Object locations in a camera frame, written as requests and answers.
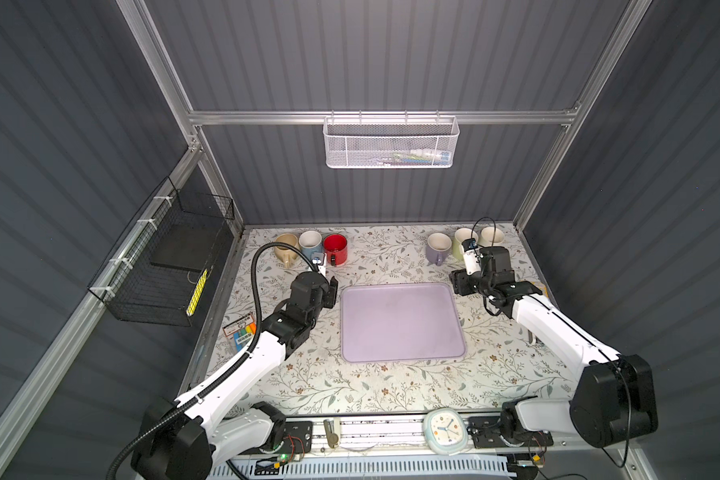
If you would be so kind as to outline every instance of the table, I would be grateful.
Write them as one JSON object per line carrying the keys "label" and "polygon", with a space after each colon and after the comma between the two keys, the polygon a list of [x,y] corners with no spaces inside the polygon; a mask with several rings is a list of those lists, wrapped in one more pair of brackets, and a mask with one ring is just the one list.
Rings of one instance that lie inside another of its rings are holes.
{"label": "table", "polygon": [[[232,413],[266,401],[287,415],[346,412],[425,412],[450,406],[460,410],[500,407],[523,396],[570,398],[575,381],[547,347],[528,343],[528,332],[506,316],[490,316],[480,296],[456,296],[455,302],[467,344],[462,360],[347,363],[339,345],[341,292],[350,285],[443,282],[448,273],[463,268],[453,256],[442,266],[428,265],[427,237],[449,236],[471,225],[349,226],[317,228],[325,235],[341,233],[349,241],[348,261],[328,269],[339,284],[332,310],[324,309],[309,339],[278,369],[262,378],[241,398]],[[499,224],[506,239],[518,280],[539,282],[538,274],[514,226]],[[250,262],[256,250],[280,234],[307,228],[250,230],[242,263],[235,278],[223,324],[253,311]],[[286,270],[268,250],[259,258],[258,282],[262,314],[289,296],[290,284],[304,271],[303,264]],[[220,332],[208,375],[234,353]]]}

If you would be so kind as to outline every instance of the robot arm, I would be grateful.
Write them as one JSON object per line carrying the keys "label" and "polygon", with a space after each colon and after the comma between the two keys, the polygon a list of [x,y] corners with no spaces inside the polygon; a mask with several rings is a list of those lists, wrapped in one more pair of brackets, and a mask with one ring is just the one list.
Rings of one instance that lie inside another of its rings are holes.
{"label": "robot arm", "polygon": [[501,418],[504,437],[538,430],[578,433],[590,445],[602,448],[658,428],[653,376],[645,360],[622,356],[566,317],[532,283],[515,281],[507,249],[478,250],[468,239],[464,263],[465,270],[450,274],[454,292],[480,293],[495,309],[541,339],[578,379],[571,400],[506,402]]}
{"label": "robot arm", "polygon": [[318,272],[298,274],[291,284],[286,308],[261,322],[256,348],[237,370],[200,398],[204,389],[248,354],[245,350],[173,402],[160,399],[146,410],[140,435],[157,425],[165,414],[196,401],[171,427],[159,430],[134,449],[131,467],[147,480],[200,480],[208,476],[212,467],[248,448],[276,449],[286,421],[277,408],[260,402],[241,416],[224,420],[224,415],[254,383],[309,338],[322,308],[333,308],[336,303],[337,289],[335,278],[328,282]]}
{"label": "robot arm", "polygon": [[544,295],[531,293],[516,300],[511,318],[533,332],[563,360],[575,379],[581,378],[582,371],[591,362],[619,359],[618,351],[585,332]]}

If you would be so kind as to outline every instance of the white mug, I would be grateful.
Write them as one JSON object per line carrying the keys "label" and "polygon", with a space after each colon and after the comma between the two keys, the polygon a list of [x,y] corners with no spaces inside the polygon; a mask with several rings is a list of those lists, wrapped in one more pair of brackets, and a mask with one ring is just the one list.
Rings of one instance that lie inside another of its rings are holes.
{"label": "white mug", "polygon": [[500,246],[504,242],[504,232],[499,228],[494,229],[492,226],[486,226],[480,232],[480,246]]}
{"label": "white mug", "polygon": [[298,237],[298,246],[312,260],[314,255],[322,254],[322,235],[316,230],[308,230]]}

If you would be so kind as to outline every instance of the alarm clock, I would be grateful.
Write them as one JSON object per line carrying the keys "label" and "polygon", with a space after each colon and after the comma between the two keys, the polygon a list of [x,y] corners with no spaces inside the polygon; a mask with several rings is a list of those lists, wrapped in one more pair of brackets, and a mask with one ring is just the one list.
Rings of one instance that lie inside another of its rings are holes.
{"label": "alarm clock", "polygon": [[424,417],[424,438],[433,452],[454,455],[467,446],[467,429],[456,410],[440,408]]}

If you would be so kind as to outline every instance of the gray corrugated wall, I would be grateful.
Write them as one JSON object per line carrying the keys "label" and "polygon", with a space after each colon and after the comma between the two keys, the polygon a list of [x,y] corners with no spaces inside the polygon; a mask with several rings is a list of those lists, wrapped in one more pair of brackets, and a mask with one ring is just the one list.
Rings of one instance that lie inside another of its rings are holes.
{"label": "gray corrugated wall", "polygon": [[569,108],[625,4],[147,2],[196,110]]}
{"label": "gray corrugated wall", "polygon": [[114,2],[0,2],[0,414],[185,149]]}
{"label": "gray corrugated wall", "polygon": [[447,169],[326,167],[319,126],[204,127],[247,224],[511,220],[557,125],[465,125]]}
{"label": "gray corrugated wall", "polygon": [[654,2],[525,230],[561,308],[653,366],[661,478],[720,478],[720,1]]}
{"label": "gray corrugated wall", "polygon": [[[210,193],[198,169],[184,188]],[[211,275],[208,292],[220,274]],[[148,405],[175,398],[211,297],[201,297],[189,328],[121,322],[105,313],[2,478],[102,478],[138,433]],[[121,470],[119,478],[133,475],[129,464]]]}
{"label": "gray corrugated wall", "polygon": [[[196,110],[571,108],[625,4],[147,1]],[[204,129],[247,224],[509,220],[559,131],[462,126],[450,169],[336,171],[319,128]]]}

